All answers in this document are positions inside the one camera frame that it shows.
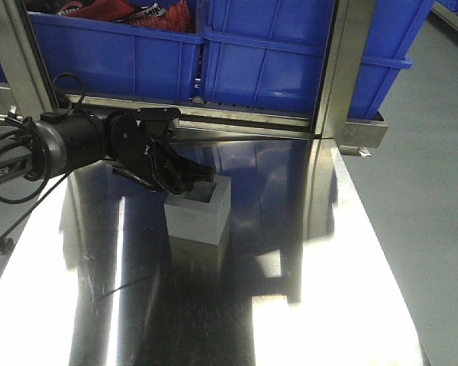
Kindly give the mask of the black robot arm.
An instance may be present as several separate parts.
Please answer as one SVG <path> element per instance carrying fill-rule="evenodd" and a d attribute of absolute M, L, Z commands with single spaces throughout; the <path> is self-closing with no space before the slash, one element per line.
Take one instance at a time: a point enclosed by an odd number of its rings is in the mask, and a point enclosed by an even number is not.
<path fill-rule="evenodd" d="M 211 182 L 214 169 L 179 155 L 170 145 L 177 108 L 120 109 L 98 117 L 85 110 L 42 114 L 38 121 L 5 120 L 0 134 L 0 185 L 15 178 L 45 180 L 101 160 L 116 175 L 151 191 L 181 195 Z"/>

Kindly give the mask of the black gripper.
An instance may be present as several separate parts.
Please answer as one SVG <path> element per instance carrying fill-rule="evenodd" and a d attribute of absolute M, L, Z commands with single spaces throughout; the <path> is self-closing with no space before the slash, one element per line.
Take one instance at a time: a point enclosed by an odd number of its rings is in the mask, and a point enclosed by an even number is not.
<path fill-rule="evenodd" d="M 107 117 L 108 160 L 112 173 L 151 191 L 181 195 L 193 183 L 213 182 L 214 169 L 172 151 L 169 123 L 181 116 L 177 108 L 119 110 Z"/>

